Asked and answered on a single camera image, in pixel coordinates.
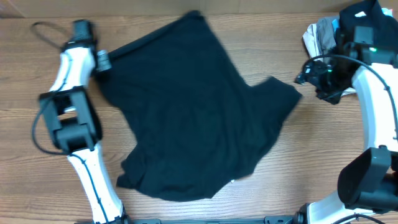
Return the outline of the black t-shirt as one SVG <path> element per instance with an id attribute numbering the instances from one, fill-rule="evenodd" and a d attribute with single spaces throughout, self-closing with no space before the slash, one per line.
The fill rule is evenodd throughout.
<path id="1" fill-rule="evenodd" d="M 249 86 L 198 11 L 109 54 L 96 80 L 137 144 L 118 187 L 176 202 L 251 175 L 301 99 L 274 77 Z"/>

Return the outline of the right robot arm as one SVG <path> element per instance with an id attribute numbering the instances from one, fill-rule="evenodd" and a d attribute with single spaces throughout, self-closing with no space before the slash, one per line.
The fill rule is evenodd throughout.
<path id="1" fill-rule="evenodd" d="M 307 60 L 295 82 L 310 83 L 317 97 L 333 105 L 354 88 L 360 103 L 364 151 L 340 172 L 337 190 L 308 203 L 292 223 L 349 223 L 397 211 L 397 51 L 376 45 L 372 27 L 340 35 L 329 63 Z"/>

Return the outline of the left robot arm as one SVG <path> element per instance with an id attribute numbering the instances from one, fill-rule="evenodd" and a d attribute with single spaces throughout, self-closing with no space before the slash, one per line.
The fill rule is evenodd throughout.
<path id="1" fill-rule="evenodd" d="M 87 94 L 90 78 L 111 68 L 104 50 L 97 49 L 93 24 L 73 22 L 71 38 L 60 51 L 57 77 L 46 93 L 39 96 L 36 125 L 44 119 L 57 155 L 66 156 L 76 170 L 92 211 L 92 223 L 130 223 L 124 205 L 113 188 L 103 161 L 100 120 Z"/>

